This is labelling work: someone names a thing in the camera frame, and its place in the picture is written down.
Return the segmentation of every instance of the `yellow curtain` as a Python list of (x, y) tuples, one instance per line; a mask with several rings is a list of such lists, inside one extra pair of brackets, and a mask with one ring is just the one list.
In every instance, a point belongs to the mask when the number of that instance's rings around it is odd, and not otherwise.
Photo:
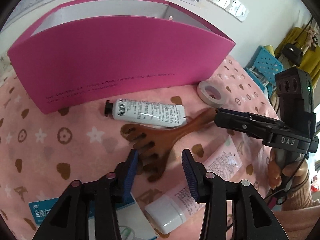
[[(289, 34), (284, 38), (284, 40), (279, 44), (279, 46), (275, 50), (276, 57), (280, 57), (281, 50), (287, 43), (294, 43), (295, 39), (298, 37), (298, 35), (301, 33), (302, 28), (294, 27)], [(301, 47), (303, 47), (304, 42), (306, 40), (307, 31), (304, 31), (300, 37), (297, 39), (296, 42), (298, 42)], [(305, 55), (303, 55), (300, 69), (308, 72), (311, 76), (312, 85), (315, 86), (316, 83), (319, 80), (320, 77), (320, 47), (317, 46), (315, 51), (311, 51), (310, 49), (307, 50)]]

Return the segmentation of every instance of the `white tube cap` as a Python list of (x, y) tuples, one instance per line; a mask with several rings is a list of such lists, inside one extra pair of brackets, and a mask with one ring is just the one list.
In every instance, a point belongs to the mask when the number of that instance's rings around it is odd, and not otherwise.
[(157, 229), (165, 235), (186, 221), (179, 206), (166, 195), (145, 206), (145, 210), (156, 223)]

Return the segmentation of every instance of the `pink box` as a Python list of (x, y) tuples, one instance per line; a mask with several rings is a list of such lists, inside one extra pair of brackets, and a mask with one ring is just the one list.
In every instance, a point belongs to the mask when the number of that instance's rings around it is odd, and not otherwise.
[[(22, 85), (43, 113), (114, 95), (195, 84), (209, 78), (235, 45), (178, 5), (117, 0), (126, 9), (132, 6), (135, 15), (126, 15), (125, 9), (123, 15), (108, 15), (113, 12), (105, 12), (105, 3), (111, 1), (62, 4), (9, 49)], [(93, 6), (94, 12), (83, 12), (83, 6)]]

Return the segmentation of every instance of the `pink knit sweater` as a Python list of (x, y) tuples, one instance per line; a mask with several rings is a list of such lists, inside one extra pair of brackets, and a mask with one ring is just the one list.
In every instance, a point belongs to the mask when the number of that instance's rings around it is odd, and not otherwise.
[(274, 212), (290, 240), (305, 240), (320, 217), (320, 201), (313, 201), (310, 182), (288, 196), (282, 211)]

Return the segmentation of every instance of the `tape roll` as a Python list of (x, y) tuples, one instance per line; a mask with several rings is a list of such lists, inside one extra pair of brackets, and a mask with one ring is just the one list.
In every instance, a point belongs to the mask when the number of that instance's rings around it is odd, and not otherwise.
[(220, 89), (207, 81), (201, 81), (199, 83), (197, 92), (202, 101), (215, 108), (223, 107), (227, 100), (227, 97)]

